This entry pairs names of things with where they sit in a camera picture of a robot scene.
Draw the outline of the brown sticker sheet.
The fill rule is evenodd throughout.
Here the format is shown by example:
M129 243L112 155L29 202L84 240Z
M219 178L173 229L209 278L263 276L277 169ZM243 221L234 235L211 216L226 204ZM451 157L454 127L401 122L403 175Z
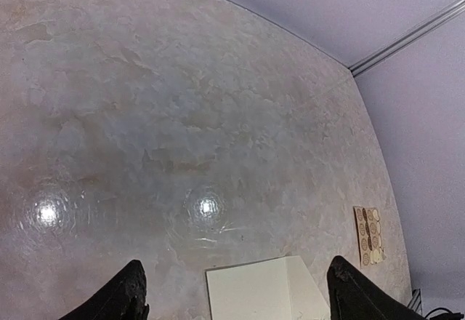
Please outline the brown sticker sheet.
M367 268L387 257L381 232L381 218L375 207L353 207L360 267Z

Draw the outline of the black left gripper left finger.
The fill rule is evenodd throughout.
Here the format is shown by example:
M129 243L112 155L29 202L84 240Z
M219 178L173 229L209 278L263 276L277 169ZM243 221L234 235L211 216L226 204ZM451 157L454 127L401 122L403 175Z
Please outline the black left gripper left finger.
M146 294L143 265L140 260L131 260L86 302L61 319L148 319Z

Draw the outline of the cream paper envelope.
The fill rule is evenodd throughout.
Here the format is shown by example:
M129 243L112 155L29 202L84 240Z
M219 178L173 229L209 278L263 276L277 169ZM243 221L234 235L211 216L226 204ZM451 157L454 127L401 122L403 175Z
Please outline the cream paper envelope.
M212 319L330 319L330 308L300 256L206 272Z

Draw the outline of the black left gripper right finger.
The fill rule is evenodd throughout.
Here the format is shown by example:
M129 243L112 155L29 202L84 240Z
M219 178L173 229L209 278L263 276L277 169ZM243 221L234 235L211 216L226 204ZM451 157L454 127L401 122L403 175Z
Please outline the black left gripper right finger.
M344 257L331 261L327 274L331 319L408 320L422 316L383 292Z

